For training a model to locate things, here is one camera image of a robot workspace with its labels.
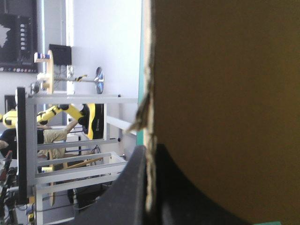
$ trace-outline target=metal disc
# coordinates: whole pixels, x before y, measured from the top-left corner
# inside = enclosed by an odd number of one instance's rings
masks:
[[[96,70],[95,84],[97,94],[102,94],[104,88],[104,73],[101,67],[98,67]]]

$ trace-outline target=black frame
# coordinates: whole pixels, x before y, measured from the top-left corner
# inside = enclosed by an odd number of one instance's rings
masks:
[[[18,107],[18,184],[19,204],[27,204],[27,149],[26,149],[26,93],[25,88],[17,88]]]

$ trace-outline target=metal rod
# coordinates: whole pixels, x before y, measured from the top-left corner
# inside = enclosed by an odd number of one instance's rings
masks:
[[[71,132],[69,132],[69,134],[73,134],[73,133],[80,133],[80,132],[83,132],[83,130],[71,131]]]
[[[77,149],[77,150],[67,150],[66,153],[69,152],[77,152],[77,151],[91,151],[92,149]]]
[[[101,144],[111,144],[111,143],[118,143],[118,140],[117,139],[110,139],[110,140],[94,139],[94,140],[77,141],[77,142],[38,144],[37,150],[72,148],[72,147],[77,147],[77,146],[86,146],[89,144],[90,145],[101,145]]]
[[[37,165],[44,166],[44,165],[50,165],[50,164],[68,163],[68,162],[75,162],[75,161],[81,161],[81,160],[92,159],[92,158],[110,157],[111,155],[112,154],[110,152],[108,152],[108,153],[98,153],[98,154],[84,155],[84,156],[58,158],[58,159],[45,160],[42,162],[38,162]]]
[[[70,78],[55,78],[55,81],[72,81],[72,82],[88,82],[88,83],[95,83],[95,80],[86,80],[86,79],[81,79],[81,80],[76,80],[76,79],[70,79]]]

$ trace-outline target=aluminum frame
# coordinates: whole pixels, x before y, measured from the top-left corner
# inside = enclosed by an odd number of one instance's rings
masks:
[[[49,144],[35,144],[37,143],[37,105],[39,104],[82,104],[82,103],[95,103],[104,104],[104,136],[103,139],[77,141],[77,142],[60,142]],[[68,148],[85,146],[87,144],[110,144],[117,143],[117,138],[110,138],[110,124],[107,123],[107,104],[137,104],[138,99],[134,97],[120,97],[120,95],[28,95],[25,101],[25,118],[26,118],[26,148],[27,148],[27,196],[35,195],[36,198],[36,220],[37,225],[43,224],[43,194],[50,192],[57,192],[68,190],[72,188],[84,187],[93,184],[104,183],[115,180],[119,173],[124,169],[127,162],[119,157],[115,152],[100,153],[89,156],[68,157],[62,159],[54,159],[49,161],[38,162],[38,150],[55,149],[55,148]],[[115,163],[87,166],[83,168],[69,169],[54,171],[50,173],[38,173],[38,166],[49,164],[60,164],[65,162],[72,162],[77,160],[97,158],[97,157],[113,157]],[[64,181],[71,179],[86,178],[84,180],[76,180],[64,184],[44,187],[45,184]]]

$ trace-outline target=white wall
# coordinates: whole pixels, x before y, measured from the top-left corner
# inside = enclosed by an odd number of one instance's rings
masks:
[[[105,73],[104,94],[138,97],[141,0],[74,1],[73,66],[75,76],[92,79],[97,67]],[[75,85],[76,94],[95,94],[90,83]],[[109,115],[132,122],[137,105],[109,105]],[[135,137],[125,135],[119,145],[132,151]],[[115,146],[105,145],[102,149]]]

